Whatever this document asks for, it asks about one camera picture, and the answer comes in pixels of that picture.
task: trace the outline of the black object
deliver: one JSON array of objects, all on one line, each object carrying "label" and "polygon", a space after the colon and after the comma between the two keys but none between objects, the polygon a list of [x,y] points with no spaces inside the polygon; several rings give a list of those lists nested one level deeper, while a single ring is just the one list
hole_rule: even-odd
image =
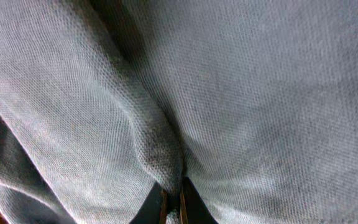
[{"label": "black object", "polygon": [[167,214],[180,209],[182,224],[215,224],[203,200],[188,177],[183,178],[180,195],[169,196],[158,183],[155,183],[145,202],[130,224],[165,224]]}]

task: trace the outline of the gray knit fabric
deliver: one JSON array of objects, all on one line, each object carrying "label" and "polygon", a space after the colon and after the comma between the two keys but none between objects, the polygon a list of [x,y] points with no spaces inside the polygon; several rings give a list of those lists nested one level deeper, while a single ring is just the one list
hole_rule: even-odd
[{"label": "gray knit fabric", "polygon": [[10,223],[128,223],[182,156],[219,223],[358,223],[358,1],[0,0]]},{"label": "gray knit fabric", "polygon": [[180,223],[179,211],[172,210],[172,212],[170,212],[167,215],[167,221],[165,223],[166,224],[181,224]]}]

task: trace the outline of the gray cloth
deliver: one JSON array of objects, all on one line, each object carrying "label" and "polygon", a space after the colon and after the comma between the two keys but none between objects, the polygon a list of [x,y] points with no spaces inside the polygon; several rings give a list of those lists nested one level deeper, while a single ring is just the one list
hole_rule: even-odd
[{"label": "gray cloth", "polygon": [[0,0],[0,117],[10,223],[358,223],[358,1]]}]

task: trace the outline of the gray fabric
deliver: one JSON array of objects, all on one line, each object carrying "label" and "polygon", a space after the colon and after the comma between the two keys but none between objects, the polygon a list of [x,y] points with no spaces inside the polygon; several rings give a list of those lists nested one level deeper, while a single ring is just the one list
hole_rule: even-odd
[{"label": "gray fabric", "polygon": [[123,5],[0,1],[11,223],[128,223],[182,151],[219,223],[358,222],[358,1]]},{"label": "gray fabric", "polygon": [[180,224],[179,212],[173,210],[167,215],[166,224]]},{"label": "gray fabric", "polygon": [[75,223],[70,216],[60,215],[46,204],[3,186],[0,186],[0,210],[9,223]]}]

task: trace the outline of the textured cloth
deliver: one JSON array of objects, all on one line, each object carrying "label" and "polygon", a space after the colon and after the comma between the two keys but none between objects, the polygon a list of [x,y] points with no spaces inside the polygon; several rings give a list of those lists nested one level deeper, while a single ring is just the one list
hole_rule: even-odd
[{"label": "textured cloth", "polygon": [[219,223],[358,223],[358,1],[0,0],[10,223],[128,223],[182,157]]},{"label": "textured cloth", "polygon": [[167,215],[167,221],[166,224],[180,224],[180,216],[179,212],[176,210],[173,210]]}]

